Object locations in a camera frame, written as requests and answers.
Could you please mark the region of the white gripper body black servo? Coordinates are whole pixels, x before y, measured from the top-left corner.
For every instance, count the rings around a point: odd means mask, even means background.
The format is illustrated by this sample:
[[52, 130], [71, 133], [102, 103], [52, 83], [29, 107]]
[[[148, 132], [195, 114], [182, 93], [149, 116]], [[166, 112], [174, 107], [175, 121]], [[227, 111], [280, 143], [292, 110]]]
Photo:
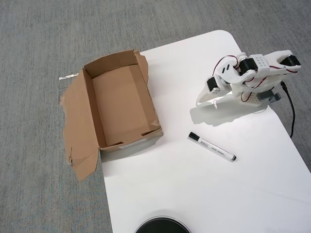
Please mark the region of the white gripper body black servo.
[[224, 96], [230, 92], [230, 84], [219, 75], [210, 76], [206, 85], [208, 93], [213, 96]]

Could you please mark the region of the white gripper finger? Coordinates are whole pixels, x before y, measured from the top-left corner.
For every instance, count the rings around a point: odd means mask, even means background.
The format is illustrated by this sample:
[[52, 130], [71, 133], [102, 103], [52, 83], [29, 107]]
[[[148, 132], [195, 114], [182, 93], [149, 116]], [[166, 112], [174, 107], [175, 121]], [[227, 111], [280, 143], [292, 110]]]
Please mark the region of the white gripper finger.
[[206, 101], [210, 100], [210, 90], [208, 86], [205, 86], [203, 90], [198, 95], [198, 98], [196, 100], [196, 103], [204, 103]]
[[198, 98], [197, 98], [197, 105], [200, 105], [202, 103], [205, 103], [207, 101], [219, 98], [220, 95], [216, 94], [212, 94], [212, 93], [200, 93]]

